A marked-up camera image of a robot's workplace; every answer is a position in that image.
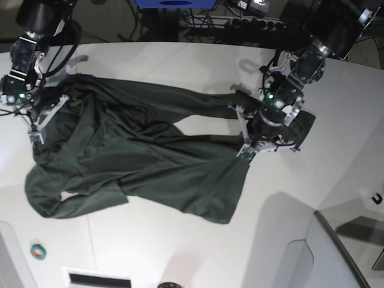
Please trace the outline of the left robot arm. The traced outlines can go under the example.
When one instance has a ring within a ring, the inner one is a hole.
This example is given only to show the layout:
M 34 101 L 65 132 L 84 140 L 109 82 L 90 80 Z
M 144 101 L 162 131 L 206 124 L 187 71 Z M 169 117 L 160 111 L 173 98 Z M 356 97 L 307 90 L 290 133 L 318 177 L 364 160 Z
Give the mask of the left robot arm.
M 251 161 L 261 152 L 300 151 L 316 119 L 302 109 L 305 85 L 322 78 L 327 57 L 347 58 L 382 6 L 383 1 L 373 1 L 370 8 L 359 1 L 321 1 L 304 26 L 311 37 L 307 47 L 285 52 L 280 65 L 270 62 L 260 67 L 258 90 L 241 83 L 231 87 L 257 100 L 253 112 L 240 104 L 229 105 L 241 124 L 243 144 L 238 157 Z

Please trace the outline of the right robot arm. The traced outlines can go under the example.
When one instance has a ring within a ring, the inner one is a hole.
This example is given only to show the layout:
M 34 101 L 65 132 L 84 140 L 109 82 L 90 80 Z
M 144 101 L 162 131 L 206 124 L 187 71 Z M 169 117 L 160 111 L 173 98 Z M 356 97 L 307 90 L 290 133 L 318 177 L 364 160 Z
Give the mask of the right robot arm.
M 11 70 L 1 79 L 1 104 L 11 108 L 2 114 L 21 116 L 28 125 L 32 143 L 45 142 L 47 124 L 70 99 L 46 83 L 65 67 L 79 45 L 82 29 L 71 19 L 75 4 L 75 1 L 23 1 L 16 17 L 24 33 L 12 45 Z M 72 48 L 56 68 L 42 70 L 41 63 L 52 40 L 63 32 L 74 34 Z

